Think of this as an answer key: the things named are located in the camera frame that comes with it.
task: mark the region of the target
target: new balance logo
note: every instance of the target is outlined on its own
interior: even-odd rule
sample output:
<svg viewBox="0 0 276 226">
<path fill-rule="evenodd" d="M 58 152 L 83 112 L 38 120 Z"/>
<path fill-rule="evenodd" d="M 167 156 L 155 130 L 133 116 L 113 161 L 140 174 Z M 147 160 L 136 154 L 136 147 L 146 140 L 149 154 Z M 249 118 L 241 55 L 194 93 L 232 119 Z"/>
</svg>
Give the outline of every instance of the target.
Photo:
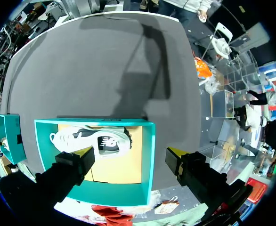
<svg viewBox="0 0 276 226">
<path fill-rule="evenodd" d="M 115 147 L 117 145 L 114 138 L 110 137 L 104 137 L 103 140 L 100 143 L 100 146 L 106 146 L 106 147 Z"/>
</svg>

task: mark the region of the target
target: person's hand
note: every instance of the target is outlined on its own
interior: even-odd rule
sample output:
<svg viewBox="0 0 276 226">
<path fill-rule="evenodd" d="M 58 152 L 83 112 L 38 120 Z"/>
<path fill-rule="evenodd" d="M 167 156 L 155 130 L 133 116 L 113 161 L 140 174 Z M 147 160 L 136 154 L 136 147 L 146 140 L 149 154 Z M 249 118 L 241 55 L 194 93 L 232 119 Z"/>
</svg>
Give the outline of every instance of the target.
<svg viewBox="0 0 276 226">
<path fill-rule="evenodd" d="M 205 18 L 207 19 L 207 14 L 206 14 L 205 11 L 200 10 L 199 12 L 200 12 L 200 15 L 201 15 L 201 16 L 203 16 L 203 17 L 205 17 Z"/>
</svg>

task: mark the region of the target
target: red cloth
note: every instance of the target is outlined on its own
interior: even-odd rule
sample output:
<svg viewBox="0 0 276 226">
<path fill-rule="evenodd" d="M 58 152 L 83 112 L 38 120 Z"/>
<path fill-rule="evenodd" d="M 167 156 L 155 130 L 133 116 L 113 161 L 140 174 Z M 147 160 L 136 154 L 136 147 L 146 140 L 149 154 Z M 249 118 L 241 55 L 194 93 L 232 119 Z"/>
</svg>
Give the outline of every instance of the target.
<svg viewBox="0 0 276 226">
<path fill-rule="evenodd" d="M 122 211 L 117 210 L 116 207 L 108 206 L 92 206 L 94 212 L 106 218 L 106 224 L 97 224 L 99 226 L 132 226 L 133 215 L 121 215 Z"/>
</svg>

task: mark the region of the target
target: shoe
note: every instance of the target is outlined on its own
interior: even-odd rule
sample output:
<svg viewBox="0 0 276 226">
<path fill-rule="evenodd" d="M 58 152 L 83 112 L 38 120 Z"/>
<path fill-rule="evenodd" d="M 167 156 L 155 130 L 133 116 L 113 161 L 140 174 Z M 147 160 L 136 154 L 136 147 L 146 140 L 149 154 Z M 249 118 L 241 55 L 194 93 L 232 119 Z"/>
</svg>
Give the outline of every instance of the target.
<svg viewBox="0 0 276 226">
<path fill-rule="evenodd" d="M 241 146 L 244 147 L 244 145 L 246 144 L 246 141 L 244 138 L 241 139 Z"/>
<path fill-rule="evenodd" d="M 131 148 L 129 132 L 124 127 L 70 126 L 50 134 L 50 141 L 60 152 L 72 153 L 94 147 L 95 160 L 102 157 L 117 157 Z"/>
</svg>

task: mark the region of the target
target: table surface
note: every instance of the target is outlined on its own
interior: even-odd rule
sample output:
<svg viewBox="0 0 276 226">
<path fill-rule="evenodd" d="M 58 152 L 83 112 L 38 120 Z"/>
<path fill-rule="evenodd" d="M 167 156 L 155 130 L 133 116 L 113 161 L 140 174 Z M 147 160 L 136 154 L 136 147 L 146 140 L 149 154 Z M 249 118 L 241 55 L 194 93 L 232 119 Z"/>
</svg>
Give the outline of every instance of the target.
<svg viewBox="0 0 276 226">
<path fill-rule="evenodd" d="M 75 19 L 49 30 L 11 59 L 0 113 L 20 115 L 27 160 L 43 172 L 34 119 L 140 118 L 156 124 L 153 190 L 178 182 L 165 164 L 173 146 L 198 150 L 201 103 L 181 24 L 141 12 Z"/>
</svg>

